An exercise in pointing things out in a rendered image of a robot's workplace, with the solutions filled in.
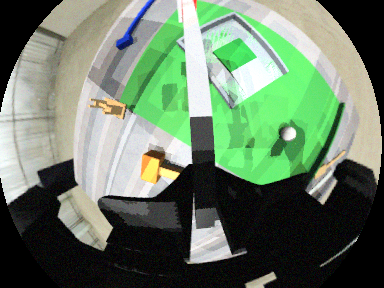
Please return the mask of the green rectangular mat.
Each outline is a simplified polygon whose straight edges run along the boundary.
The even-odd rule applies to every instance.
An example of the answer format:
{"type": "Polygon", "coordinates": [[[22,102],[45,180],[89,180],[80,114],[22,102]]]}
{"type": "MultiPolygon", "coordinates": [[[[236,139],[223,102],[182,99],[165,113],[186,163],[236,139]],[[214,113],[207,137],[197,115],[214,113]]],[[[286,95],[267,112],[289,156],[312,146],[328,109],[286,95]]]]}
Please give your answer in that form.
{"type": "MultiPolygon", "coordinates": [[[[176,43],[184,36],[184,24],[179,24],[177,11],[140,57],[120,103],[191,147],[187,64],[176,43]]],[[[229,12],[236,11],[197,0],[199,27],[229,12]]],[[[231,109],[208,80],[216,163],[260,185],[308,173],[327,144],[339,100],[303,53],[267,25],[236,13],[265,37],[289,72],[231,109]],[[296,129],[293,141],[281,137],[287,125],[296,129]]]]}

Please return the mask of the white golf ball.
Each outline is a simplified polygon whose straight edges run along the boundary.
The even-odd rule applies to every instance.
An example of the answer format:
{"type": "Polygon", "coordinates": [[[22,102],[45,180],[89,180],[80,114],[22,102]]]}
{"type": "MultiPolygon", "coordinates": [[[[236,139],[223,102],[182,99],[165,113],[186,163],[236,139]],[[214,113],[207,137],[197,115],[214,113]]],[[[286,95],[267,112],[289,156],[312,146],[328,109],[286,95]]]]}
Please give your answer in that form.
{"type": "Polygon", "coordinates": [[[296,129],[292,127],[285,127],[283,131],[281,131],[281,137],[283,137],[284,141],[293,141],[296,137],[296,129]]]}

